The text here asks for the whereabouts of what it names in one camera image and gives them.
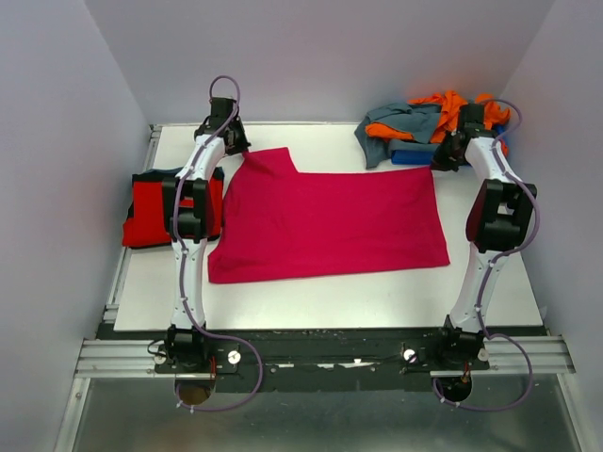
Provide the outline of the crimson pink t-shirt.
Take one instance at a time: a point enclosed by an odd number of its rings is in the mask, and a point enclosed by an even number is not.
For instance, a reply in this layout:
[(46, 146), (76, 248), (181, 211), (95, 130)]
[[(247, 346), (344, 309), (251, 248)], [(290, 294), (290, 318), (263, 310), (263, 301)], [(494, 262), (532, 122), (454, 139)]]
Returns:
[(211, 283), (447, 266), (432, 172), (297, 171), (287, 148), (247, 153), (223, 202)]

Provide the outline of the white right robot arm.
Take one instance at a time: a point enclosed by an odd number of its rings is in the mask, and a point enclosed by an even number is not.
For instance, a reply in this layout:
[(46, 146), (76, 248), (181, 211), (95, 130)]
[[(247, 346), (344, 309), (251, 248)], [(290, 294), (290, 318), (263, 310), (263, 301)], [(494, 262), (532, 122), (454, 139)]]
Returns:
[(476, 360), (490, 336), (486, 314), (496, 282), (509, 257), (523, 250), (539, 225), (537, 189), (512, 170), (502, 136), (486, 128), (488, 100), (460, 107), (456, 129), (445, 133), (430, 164), (436, 171), (468, 165), (481, 183), (469, 211), (465, 237), (469, 259), (457, 301), (433, 346), (435, 361), (446, 369)]

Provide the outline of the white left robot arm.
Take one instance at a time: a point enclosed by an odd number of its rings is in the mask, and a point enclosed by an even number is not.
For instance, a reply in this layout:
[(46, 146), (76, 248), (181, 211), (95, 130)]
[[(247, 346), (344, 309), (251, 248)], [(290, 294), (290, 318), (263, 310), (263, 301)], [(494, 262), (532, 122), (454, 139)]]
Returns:
[(238, 101), (210, 100), (210, 113), (195, 132), (194, 148), (180, 171), (162, 182), (163, 214), (176, 270), (175, 302), (166, 332), (166, 364), (188, 372), (209, 361), (203, 306), (204, 252), (217, 220), (211, 178), (229, 152), (247, 150)]

